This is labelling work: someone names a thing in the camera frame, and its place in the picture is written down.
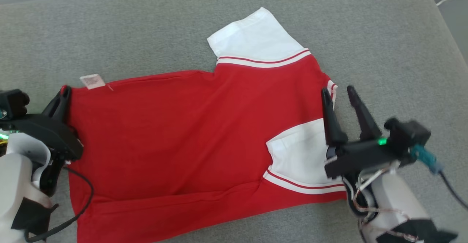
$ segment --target white care label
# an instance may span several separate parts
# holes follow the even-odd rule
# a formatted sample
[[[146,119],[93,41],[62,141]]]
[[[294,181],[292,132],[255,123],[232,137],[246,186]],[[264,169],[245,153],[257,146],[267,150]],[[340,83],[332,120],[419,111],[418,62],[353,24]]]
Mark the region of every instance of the white care label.
[[[93,89],[101,86],[105,86],[104,80],[99,76],[99,74],[89,75],[89,76],[82,76],[80,80],[85,84],[87,89]]]

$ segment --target white sleeve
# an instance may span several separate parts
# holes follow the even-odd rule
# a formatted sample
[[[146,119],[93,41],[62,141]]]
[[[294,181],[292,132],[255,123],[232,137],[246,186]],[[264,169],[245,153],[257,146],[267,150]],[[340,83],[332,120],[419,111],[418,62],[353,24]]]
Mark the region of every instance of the white sleeve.
[[[276,60],[304,49],[265,8],[228,24],[207,40],[217,57]]]

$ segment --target gray floor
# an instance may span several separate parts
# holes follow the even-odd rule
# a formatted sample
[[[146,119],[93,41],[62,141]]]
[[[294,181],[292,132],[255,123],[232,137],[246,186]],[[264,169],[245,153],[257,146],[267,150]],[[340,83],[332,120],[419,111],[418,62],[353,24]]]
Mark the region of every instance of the gray floor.
[[[468,63],[468,0],[446,1],[439,10]]]

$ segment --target teal connector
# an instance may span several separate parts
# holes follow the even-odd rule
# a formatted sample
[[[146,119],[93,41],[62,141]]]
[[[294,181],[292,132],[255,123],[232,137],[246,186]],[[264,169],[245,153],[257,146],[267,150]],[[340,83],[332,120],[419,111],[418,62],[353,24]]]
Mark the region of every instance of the teal connector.
[[[443,170],[443,165],[439,163],[434,154],[427,151],[423,146],[414,145],[411,149],[411,157],[426,164],[431,173],[438,174]]]

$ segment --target red fabric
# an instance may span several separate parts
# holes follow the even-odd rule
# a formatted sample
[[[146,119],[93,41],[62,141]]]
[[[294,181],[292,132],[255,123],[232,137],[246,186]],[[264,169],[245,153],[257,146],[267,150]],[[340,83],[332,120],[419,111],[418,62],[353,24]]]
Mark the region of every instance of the red fabric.
[[[74,88],[69,124],[84,144],[71,168],[95,197],[78,220],[79,243],[150,243],[304,203],[307,195],[263,179],[265,143],[322,117],[329,77],[313,56],[282,67],[218,64]],[[75,213],[89,188],[70,175]]]

